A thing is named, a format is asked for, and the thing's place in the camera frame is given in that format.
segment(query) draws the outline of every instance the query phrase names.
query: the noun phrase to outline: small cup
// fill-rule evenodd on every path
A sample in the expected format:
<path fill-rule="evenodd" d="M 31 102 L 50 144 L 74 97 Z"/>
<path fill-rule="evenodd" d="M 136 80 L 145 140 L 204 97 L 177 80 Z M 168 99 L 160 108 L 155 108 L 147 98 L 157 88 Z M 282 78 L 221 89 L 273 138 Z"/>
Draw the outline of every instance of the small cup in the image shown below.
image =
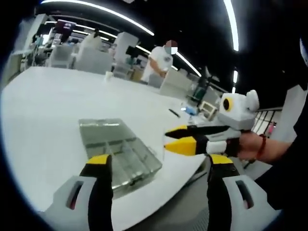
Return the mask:
<path fill-rule="evenodd" d="M 105 74 L 105 81 L 110 81 L 111 77 L 113 76 L 113 73 L 110 71 L 106 71 Z"/>

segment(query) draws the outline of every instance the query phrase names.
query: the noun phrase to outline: red bracelet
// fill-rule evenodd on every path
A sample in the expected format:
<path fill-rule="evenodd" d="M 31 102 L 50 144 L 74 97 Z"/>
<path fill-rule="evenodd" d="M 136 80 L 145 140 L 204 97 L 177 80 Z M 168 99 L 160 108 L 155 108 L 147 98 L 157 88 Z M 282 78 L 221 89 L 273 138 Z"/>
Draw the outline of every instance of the red bracelet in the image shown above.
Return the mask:
<path fill-rule="evenodd" d="M 264 134 L 261 134 L 260 137 L 262 137 L 262 144 L 256 156 L 257 160 L 262 156 L 266 145 L 266 136 Z"/>

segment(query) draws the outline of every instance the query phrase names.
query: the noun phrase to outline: white table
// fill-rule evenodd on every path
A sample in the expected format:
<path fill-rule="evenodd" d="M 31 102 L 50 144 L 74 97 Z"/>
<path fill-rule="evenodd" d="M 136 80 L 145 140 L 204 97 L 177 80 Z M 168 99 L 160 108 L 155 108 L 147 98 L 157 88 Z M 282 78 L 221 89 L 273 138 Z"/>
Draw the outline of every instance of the white table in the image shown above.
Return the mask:
<path fill-rule="evenodd" d="M 15 78 L 1 98 L 7 160 L 35 210 L 44 211 L 53 193 L 87 161 L 79 133 L 81 118 L 121 118 L 163 158 L 163 134 L 185 124 L 181 101 L 145 85 L 77 70 L 31 67 Z M 171 108 L 181 115 L 174 116 Z M 170 200 L 194 174 L 204 156 L 165 153 L 155 180 L 113 201 L 115 231 L 142 221 Z"/>

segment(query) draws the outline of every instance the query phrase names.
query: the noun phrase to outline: black ceiling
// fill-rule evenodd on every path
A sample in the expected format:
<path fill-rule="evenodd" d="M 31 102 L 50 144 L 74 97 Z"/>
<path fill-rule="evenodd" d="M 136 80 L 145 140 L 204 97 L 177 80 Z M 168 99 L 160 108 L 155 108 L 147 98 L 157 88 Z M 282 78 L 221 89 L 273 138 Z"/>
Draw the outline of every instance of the black ceiling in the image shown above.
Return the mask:
<path fill-rule="evenodd" d="M 299 52 L 303 5 L 294 9 L 285 3 L 287 0 L 232 0 L 239 35 L 239 51 L 235 52 L 223 0 L 135 0 L 131 4 L 122 0 L 84 1 L 121 13 L 155 35 L 112 14 L 73 3 L 43 4 L 38 12 L 78 16 L 127 31 L 137 36 L 140 46 L 148 50 L 167 40 L 176 40 L 179 52 L 199 72 L 207 65 L 219 77 L 217 84 L 228 91 L 233 87 L 233 70 L 237 69 L 237 92 L 256 89 L 262 108 L 282 106 L 287 89 L 305 76 L 308 78 Z M 90 22 L 72 21 L 95 27 Z M 108 27 L 100 28 L 117 34 Z M 179 58 L 174 59 L 174 66 L 194 73 Z"/>

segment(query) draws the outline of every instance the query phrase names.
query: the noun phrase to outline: white tabletop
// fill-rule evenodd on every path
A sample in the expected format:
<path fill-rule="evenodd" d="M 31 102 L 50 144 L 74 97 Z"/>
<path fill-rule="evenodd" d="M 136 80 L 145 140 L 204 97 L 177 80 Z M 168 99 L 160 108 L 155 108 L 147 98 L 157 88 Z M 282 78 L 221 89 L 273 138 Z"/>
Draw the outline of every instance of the white tabletop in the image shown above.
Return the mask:
<path fill-rule="evenodd" d="M 53 193 L 87 161 L 79 133 L 82 118 L 121 118 L 163 159 L 166 129 L 186 124 L 181 101 L 145 85 L 76 70 L 31 67 L 1 98 L 7 160 L 35 210 L 44 211 Z M 174 116 L 171 108 L 181 115 Z M 143 188 L 113 201 L 115 231 L 142 221 L 170 200 L 194 174 L 204 156 L 165 152 L 163 168 Z"/>

